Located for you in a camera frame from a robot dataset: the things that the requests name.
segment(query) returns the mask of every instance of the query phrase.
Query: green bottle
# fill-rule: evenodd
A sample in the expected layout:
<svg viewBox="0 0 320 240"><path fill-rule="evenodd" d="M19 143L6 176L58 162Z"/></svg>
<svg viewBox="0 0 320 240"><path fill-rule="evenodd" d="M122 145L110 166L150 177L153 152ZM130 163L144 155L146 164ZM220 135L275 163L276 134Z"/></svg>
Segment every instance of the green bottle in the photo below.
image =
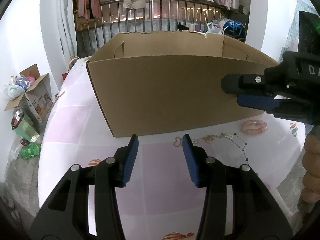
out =
<svg viewBox="0 0 320 240"><path fill-rule="evenodd" d="M28 160L30 158L36 157L40 154L41 145L39 143L30 143L27 146L23 146L19 151L20 158Z"/></svg>

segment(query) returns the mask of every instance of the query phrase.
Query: human hand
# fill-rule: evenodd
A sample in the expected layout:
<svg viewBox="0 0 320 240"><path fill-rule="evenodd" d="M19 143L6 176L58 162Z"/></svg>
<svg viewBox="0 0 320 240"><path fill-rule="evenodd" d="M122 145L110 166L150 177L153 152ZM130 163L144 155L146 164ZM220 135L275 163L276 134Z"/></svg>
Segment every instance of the human hand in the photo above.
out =
<svg viewBox="0 0 320 240"><path fill-rule="evenodd" d="M302 199L307 203L315 203L320 200L320 139L315 136L314 127L306 136L302 165L307 170L303 178L304 189L301 192Z"/></svg>

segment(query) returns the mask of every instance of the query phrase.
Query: product box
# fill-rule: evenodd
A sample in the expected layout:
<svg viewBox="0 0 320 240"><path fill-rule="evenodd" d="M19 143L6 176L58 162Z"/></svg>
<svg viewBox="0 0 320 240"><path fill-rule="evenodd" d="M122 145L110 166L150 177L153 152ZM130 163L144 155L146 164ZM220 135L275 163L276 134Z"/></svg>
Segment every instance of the product box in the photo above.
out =
<svg viewBox="0 0 320 240"><path fill-rule="evenodd" d="M263 74L278 62L228 36L189 31L119 33L87 62L101 111L114 137L150 135L262 114L238 106L221 79Z"/></svg>
<svg viewBox="0 0 320 240"><path fill-rule="evenodd" d="M50 94L48 93L43 81L48 74L40 76L37 64L34 64L20 72L20 75L27 76L28 74L34 76L36 81L25 94L14 100L10 100L4 110L7 111L17 106L27 106L38 122L43 122L49 108L52 106Z"/></svg>

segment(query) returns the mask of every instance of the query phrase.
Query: metal railing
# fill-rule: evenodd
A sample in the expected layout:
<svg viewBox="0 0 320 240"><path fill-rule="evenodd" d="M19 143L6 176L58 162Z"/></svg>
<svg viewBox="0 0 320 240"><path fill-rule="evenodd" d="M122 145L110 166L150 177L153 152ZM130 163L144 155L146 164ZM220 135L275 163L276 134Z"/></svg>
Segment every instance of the metal railing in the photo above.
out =
<svg viewBox="0 0 320 240"><path fill-rule="evenodd" d="M227 13L213 3L195 0L146 0L146 8L123 9L123 0L100 2L101 17L84 20L76 17L78 54L93 54L120 32L175 31L178 23L200 24L204 31L208 22Z"/></svg>

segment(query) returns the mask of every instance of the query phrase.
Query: table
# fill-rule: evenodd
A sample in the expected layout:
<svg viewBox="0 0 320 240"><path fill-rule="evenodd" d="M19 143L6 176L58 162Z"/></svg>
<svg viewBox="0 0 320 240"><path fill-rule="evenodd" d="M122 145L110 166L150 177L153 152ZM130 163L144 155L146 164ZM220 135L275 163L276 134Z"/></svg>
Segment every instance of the table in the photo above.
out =
<svg viewBox="0 0 320 240"><path fill-rule="evenodd" d="M127 138L114 138L94 95L85 62L80 59L69 72L52 108L44 134L39 163L38 193L42 206L53 188L74 163L88 166L93 159L113 156L126 146ZM259 135L241 132L245 120L166 134L139 136L139 151L130 182L117 188L119 213L126 239L162 239L170 232L196 234L204 204L205 189L191 182L182 147L177 137L188 133L225 165L248 163L272 192L288 175L303 148L303 123L262 114L252 119L268 123ZM296 124L296 137L291 123ZM207 143L207 135L228 133L228 138ZM94 186L89 193L89 229L95 234ZM228 207L228 221L232 220Z"/></svg>

